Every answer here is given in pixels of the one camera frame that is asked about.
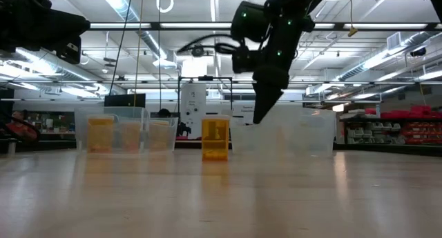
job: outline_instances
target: clear plastic bin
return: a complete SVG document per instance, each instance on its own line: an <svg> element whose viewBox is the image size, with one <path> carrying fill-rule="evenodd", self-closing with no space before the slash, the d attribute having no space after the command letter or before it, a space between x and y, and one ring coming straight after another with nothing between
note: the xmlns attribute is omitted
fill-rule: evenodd
<svg viewBox="0 0 442 238"><path fill-rule="evenodd" d="M274 106L258 125L231 125L233 154L327 157L333 154L335 131L333 111Z"/></svg>
<svg viewBox="0 0 442 238"><path fill-rule="evenodd" d="M93 154L143 152L147 123L148 113L139 107L76 109L77 149Z"/></svg>
<svg viewBox="0 0 442 238"><path fill-rule="evenodd" d="M229 155L228 115L202 118L202 160L227 160Z"/></svg>
<svg viewBox="0 0 442 238"><path fill-rule="evenodd" d="M166 152L175 150L178 118L151 118L149 123L149 150Z"/></svg>

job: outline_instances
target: wooden floor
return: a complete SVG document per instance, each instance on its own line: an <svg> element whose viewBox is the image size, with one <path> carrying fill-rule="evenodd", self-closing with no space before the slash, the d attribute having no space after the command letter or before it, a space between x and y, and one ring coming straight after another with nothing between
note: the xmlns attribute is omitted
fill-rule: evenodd
<svg viewBox="0 0 442 238"><path fill-rule="evenodd" d="M91 156L0 159L0 237L442 237L442 159Z"/></svg>

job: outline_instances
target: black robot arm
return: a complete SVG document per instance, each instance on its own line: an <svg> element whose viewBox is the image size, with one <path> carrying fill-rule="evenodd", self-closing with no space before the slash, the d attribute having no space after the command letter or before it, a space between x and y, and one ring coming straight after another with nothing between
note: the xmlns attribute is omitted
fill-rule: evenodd
<svg viewBox="0 0 442 238"><path fill-rule="evenodd" d="M243 1L233 17L230 37L238 47L219 43L214 46L219 53L231 54L234 73L253 72L255 110L253 122L260 123L289 85L289 70L297 55L302 32L313 31L315 24L309 13L322 0L267 0L258 5ZM431 0L442 17L440 0ZM193 44L215 36L202 37L184 46L178 52L191 50ZM249 50L245 39L260 43L258 50Z"/></svg>

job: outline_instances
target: storage rack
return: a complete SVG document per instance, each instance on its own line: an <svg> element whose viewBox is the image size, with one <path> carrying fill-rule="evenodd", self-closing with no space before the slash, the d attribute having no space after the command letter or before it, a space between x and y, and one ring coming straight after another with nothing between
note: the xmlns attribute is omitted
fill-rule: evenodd
<svg viewBox="0 0 442 238"><path fill-rule="evenodd" d="M442 119L343 119L345 144L442 145Z"/></svg>

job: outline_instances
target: ceiling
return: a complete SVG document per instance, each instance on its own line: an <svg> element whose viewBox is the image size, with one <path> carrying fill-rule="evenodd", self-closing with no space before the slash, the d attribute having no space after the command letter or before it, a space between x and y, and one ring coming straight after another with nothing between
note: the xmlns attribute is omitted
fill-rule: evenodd
<svg viewBox="0 0 442 238"><path fill-rule="evenodd" d="M122 19L105 0L51 0L52 8L73 14L85 16L91 22L121 22ZM174 0L170 11L160 13L156 6L156 0L132 0L131 5L136 11L142 13L142 21L231 21L236 8L242 0ZM248 0L254 3L264 3L265 0ZM316 22L349 22L352 18L358 22L439 22L438 17L428 0L386 0L379 5L378 0L353 0L351 11L350 0L323 1L311 13ZM160 6L167 8L169 0L161 0ZM197 39L212 31L151 31L150 32L164 49L177 50L188 42ZM329 70L340 70L357 61L367 54L385 46L386 38L394 32L358 32L353 37L348 37L347 32L319 32L314 31L304 34L298 46L298 57L293 61L289 74L291 80L326 80ZM104 57L117 58L117 49L122 38L121 31L108 33L106 48L105 31L88 31L82 36L82 49L87 56L81 58L83 64L79 67L87 70L103 79L111 79L113 68L106 68ZM117 75L125 75L127 79L133 79L131 75L137 72L137 51L139 37L133 31L126 31L122 43L122 51L118 58ZM439 54L441 45L439 40L432 42L428 54ZM159 69L153 65L156 60L146 47L140 43L140 56L138 77L143 80L177 79L176 70ZM178 56L178 61L190 59L190 56ZM215 76L213 56L205 58L208 62L208 75ZM219 76L235 77L236 79L251 80L251 74L234 75L231 69L231 58L219 56ZM409 58L407 63L417 63L420 58ZM385 73L393 72L405 66L404 56L397 57L383 63L373 70ZM158 85L140 84L141 88L158 88ZM133 85L125 85L125 88L133 88ZM163 82L162 87L176 88L176 83ZM236 86L250 88L249 84ZM291 88L306 88L307 85L293 85Z"/></svg>

